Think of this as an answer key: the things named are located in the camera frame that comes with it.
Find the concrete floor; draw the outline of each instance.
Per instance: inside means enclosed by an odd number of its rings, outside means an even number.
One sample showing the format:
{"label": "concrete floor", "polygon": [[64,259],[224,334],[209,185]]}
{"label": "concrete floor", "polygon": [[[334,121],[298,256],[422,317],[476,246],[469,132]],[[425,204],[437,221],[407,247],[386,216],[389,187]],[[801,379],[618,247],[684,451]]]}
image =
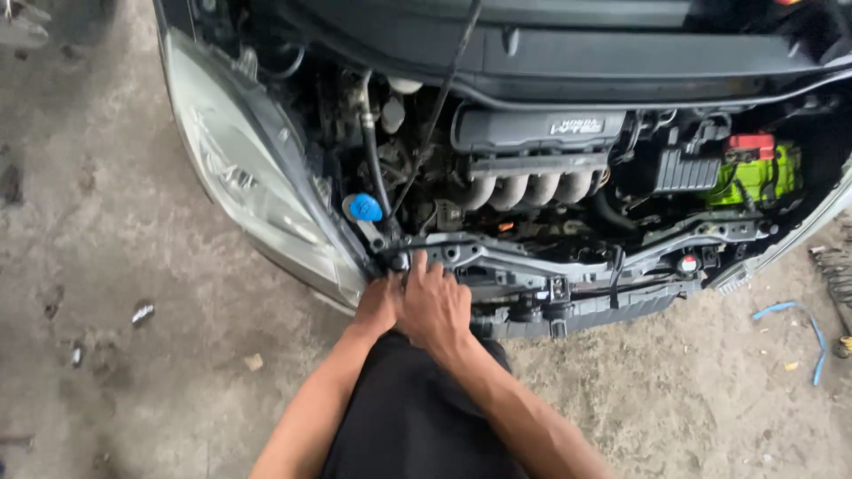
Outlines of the concrete floor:
{"label": "concrete floor", "polygon": [[[244,476],[346,318],[201,193],[148,0],[120,3],[84,58],[0,50],[0,72],[0,142],[24,174],[23,204],[0,210],[0,432],[37,435],[30,452],[0,447],[7,476]],[[133,329],[142,298],[157,314]],[[791,298],[838,335],[799,249],[730,297],[507,349],[626,476],[849,477],[852,360],[830,357],[814,387],[805,317],[749,317]]]}

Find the green battery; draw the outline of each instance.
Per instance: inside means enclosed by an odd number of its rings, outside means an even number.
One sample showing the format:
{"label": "green battery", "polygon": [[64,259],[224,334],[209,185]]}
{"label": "green battery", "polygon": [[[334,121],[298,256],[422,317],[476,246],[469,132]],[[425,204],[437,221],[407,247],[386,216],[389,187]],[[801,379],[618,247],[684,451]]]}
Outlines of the green battery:
{"label": "green battery", "polygon": [[[778,162],[778,178],[774,181],[775,198],[778,199],[800,188],[799,167],[802,163],[802,154],[792,144],[780,144],[775,148],[775,161]],[[771,159],[764,159],[737,164],[736,179],[756,203],[768,200],[763,190],[773,181],[772,162]],[[745,203],[736,182],[730,181],[733,170],[732,164],[724,164],[719,169],[719,180],[716,186],[705,194],[708,206]]]}

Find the headlight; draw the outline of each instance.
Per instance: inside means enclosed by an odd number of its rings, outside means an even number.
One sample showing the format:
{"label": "headlight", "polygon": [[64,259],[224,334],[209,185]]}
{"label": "headlight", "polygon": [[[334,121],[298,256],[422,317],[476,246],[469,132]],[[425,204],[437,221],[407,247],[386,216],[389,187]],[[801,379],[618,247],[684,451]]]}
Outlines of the headlight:
{"label": "headlight", "polygon": [[280,167],[285,161],[300,168],[304,164],[289,120],[273,109],[275,120],[289,126],[275,139],[283,142],[284,155],[290,155],[281,158],[271,151],[268,133],[218,59],[171,30],[164,65],[178,128],[210,197],[300,280],[341,303],[357,305],[364,275],[308,213],[302,198],[314,191],[297,192]]}

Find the blue washer fluid cap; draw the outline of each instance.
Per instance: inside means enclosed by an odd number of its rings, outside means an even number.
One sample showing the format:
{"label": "blue washer fluid cap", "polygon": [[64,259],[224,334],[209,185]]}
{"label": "blue washer fluid cap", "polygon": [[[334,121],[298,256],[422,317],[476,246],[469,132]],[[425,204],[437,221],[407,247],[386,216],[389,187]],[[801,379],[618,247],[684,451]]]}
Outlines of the blue washer fluid cap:
{"label": "blue washer fluid cap", "polygon": [[349,212],[356,220],[362,222],[377,222],[382,219],[382,207],[378,201],[367,193],[358,193],[349,204]]}

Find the car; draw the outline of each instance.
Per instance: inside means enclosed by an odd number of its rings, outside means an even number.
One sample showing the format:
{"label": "car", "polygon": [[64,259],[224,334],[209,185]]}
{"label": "car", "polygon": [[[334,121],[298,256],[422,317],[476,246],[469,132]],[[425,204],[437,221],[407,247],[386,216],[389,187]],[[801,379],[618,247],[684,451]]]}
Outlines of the car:
{"label": "car", "polygon": [[422,249],[481,337],[564,338],[728,293],[850,200],[831,0],[154,5],[204,191],[344,311]]}

